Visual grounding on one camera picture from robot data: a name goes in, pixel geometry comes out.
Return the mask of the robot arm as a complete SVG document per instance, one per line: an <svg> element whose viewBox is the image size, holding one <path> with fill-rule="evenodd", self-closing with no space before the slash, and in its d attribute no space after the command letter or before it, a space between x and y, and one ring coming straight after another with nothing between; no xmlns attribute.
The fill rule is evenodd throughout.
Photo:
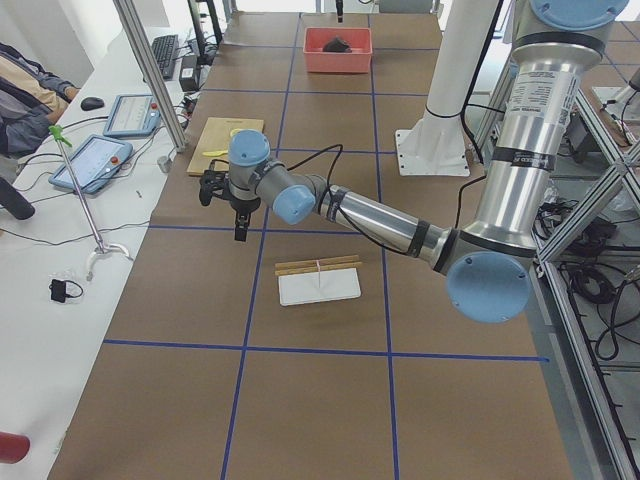
<svg viewBox="0 0 640 480"><path fill-rule="evenodd" d="M318 190L344 189L448 228L468 215L479 188L463 192L456 176L403 176L393 148L395 131L418 114L433 76L441 32L431 14L348 14L345 25L371 32L373 60L365 74L310 73L303 43L312 27L335 27L332 14L237 12L229 22L209 80L203 109L257 116L275 160ZM454 315L445 279L400 246L366 231L329 222L317 213L290 225L267 207L250 221L245 241L231 232L229 204L204 210L211 225L198 257L205 279L190 297L212 320L289 319L363 322L399 312ZM315 306L283 306L275 266L293 260L357 255L358 298Z"/></svg>

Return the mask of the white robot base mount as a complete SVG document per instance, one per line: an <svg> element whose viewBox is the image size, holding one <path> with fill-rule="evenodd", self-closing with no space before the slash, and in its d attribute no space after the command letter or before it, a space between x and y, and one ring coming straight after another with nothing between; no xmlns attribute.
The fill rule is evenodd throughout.
<svg viewBox="0 0 640 480"><path fill-rule="evenodd" d="M469 175L462 120L482 51L493 37L502 3L455 1L443 33L424 114L395 132L402 176Z"/></svg>

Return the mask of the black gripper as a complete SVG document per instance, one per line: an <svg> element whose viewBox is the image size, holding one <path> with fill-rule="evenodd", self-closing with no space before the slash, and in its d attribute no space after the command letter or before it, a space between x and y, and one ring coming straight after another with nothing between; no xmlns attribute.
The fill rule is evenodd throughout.
<svg viewBox="0 0 640 480"><path fill-rule="evenodd" d="M223 192L223 199L227 200L237 213L252 213L261 204L261 200L247 188L235 185L230 179L223 180L228 176L229 162L221 158L213 158L200 178L199 201L202 206L209 206L213 198L220 198Z"/></svg>

